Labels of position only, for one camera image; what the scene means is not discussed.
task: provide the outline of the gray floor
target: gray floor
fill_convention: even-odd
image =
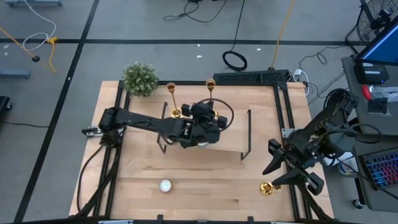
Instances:
[[[179,14],[185,0],[101,0],[89,39],[232,39],[239,16],[240,0],[229,0],[219,17],[208,24],[182,18],[165,22],[169,14]],[[57,23],[59,39],[79,39],[93,0],[63,1],[63,7],[38,7],[37,12]],[[220,2],[204,0],[194,14],[200,19],[211,17]],[[246,1],[238,39],[276,40],[289,8],[290,0]],[[283,40],[343,40],[358,15],[357,0],[300,0],[296,2]],[[10,9],[0,3],[0,25],[17,38],[36,32],[51,32],[51,24],[40,20],[27,8]],[[124,66],[134,62],[151,63],[162,80],[205,80],[214,73],[230,72],[221,54],[230,45],[201,44],[86,44],[54,132],[24,221],[63,218],[68,215],[86,139],[81,128],[91,123],[96,99],[103,80],[118,80]],[[298,62],[325,46],[282,45],[275,68],[294,71]],[[237,45],[248,70],[265,70],[272,62],[274,45]],[[76,44],[57,44],[52,74],[43,69],[14,44],[0,44],[0,67],[29,69],[32,78],[0,79],[0,95],[12,97],[9,121],[38,125],[49,124],[55,105],[76,50]],[[35,54],[46,62],[50,47],[42,46]],[[351,55],[347,47],[328,49],[327,65],[309,58],[302,66],[310,82],[320,88],[341,71],[340,58]],[[330,89],[346,88],[345,78]],[[308,100],[315,96],[313,89]],[[322,100],[310,105],[312,116],[322,108]],[[22,126],[0,126],[0,223],[12,222],[46,129]],[[398,214],[356,210],[351,200],[357,198],[353,179],[326,170],[326,182],[335,217],[347,222],[390,223]]]

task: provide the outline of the blue screen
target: blue screen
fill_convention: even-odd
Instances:
[[[364,60],[398,63],[398,24],[391,28],[373,48],[362,57]]]

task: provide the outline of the potted plant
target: potted plant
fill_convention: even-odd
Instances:
[[[150,96],[157,89],[158,76],[152,65],[136,63],[123,70],[124,87],[132,96]]]

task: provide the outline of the wooden table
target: wooden table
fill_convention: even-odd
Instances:
[[[98,124],[104,109],[114,106],[117,86],[118,82],[102,83],[94,125]],[[304,86],[301,83],[288,83],[288,87],[295,126],[302,128],[311,120]],[[177,85],[175,97],[178,105],[191,105],[208,98],[209,93],[204,85]],[[245,221],[248,216],[253,216],[255,221],[294,221],[288,186],[282,186],[280,191],[268,197],[259,192],[261,182],[270,182],[285,172],[283,167],[269,175],[262,175],[272,159],[267,150],[268,140],[274,138],[282,142],[273,87],[217,85],[213,97],[229,103],[237,116],[230,127],[235,135],[229,135],[226,130],[221,133],[221,141],[209,148],[182,149],[175,145],[168,146],[163,154],[156,143],[156,133],[134,128],[126,130],[111,218],[155,220],[158,214],[163,214],[165,220]],[[150,97],[132,98],[129,111],[160,117],[165,101],[172,105],[170,93],[161,85]],[[283,97],[281,101],[285,126],[289,127]],[[223,105],[217,103],[215,109],[230,117]],[[219,150],[224,147],[218,144],[224,144],[229,136],[229,140],[235,142],[228,147],[247,148],[248,128],[244,116],[247,116],[248,109],[252,116],[252,152],[241,161],[239,151]],[[99,140],[88,140],[82,164],[97,150]],[[104,151],[99,153],[86,168],[81,187],[82,204],[87,202],[98,186],[103,154]],[[320,164],[309,171],[316,172],[325,180]],[[172,182],[173,189],[167,194],[159,190],[162,179]],[[305,217],[298,190],[297,194],[301,217]],[[107,193],[104,193],[100,214],[104,211],[106,198]],[[323,192],[314,198],[332,217],[326,184]],[[70,214],[76,212],[75,193]]]

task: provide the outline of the white cable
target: white cable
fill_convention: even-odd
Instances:
[[[298,80],[300,79],[300,75],[301,75],[301,74],[304,74],[305,79],[307,80],[307,83],[309,83],[310,81],[309,81],[309,79],[308,79],[307,74],[306,74],[303,70],[301,70],[301,69],[296,69],[296,70],[294,71],[294,74],[293,74],[293,80],[294,80],[294,82],[298,82]],[[309,93],[310,93],[310,88],[307,86],[307,92],[305,93],[305,96],[308,96]]]
[[[26,1],[26,0],[24,0],[24,1],[25,1],[25,3],[27,4],[27,7],[29,7],[29,9],[30,9],[34,14],[36,14],[37,16],[39,16],[40,18],[44,19],[44,20],[47,21],[47,22],[51,22],[51,23],[54,25],[54,31],[51,33],[51,35],[48,35],[48,34],[43,33],[43,32],[38,32],[38,33],[36,33],[36,34],[31,35],[30,37],[26,38],[26,39],[23,41],[23,43],[22,43],[23,48],[24,48],[25,50],[32,51],[32,50],[36,50],[36,49],[38,49],[39,47],[41,47],[49,38],[51,38],[51,37],[54,35],[55,30],[57,29],[57,25],[56,25],[54,22],[52,22],[52,21],[50,21],[50,20],[48,20],[48,19],[42,17],[39,13],[35,12],[35,11],[32,9],[32,7],[27,3],[27,1]],[[39,44],[38,46],[34,47],[33,49],[27,49],[27,48],[25,47],[25,43],[26,43],[30,38],[32,38],[32,37],[34,37],[34,36],[37,36],[37,35],[45,35],[45,39],[43,40],[43,42],[42,42],[41,44]]]

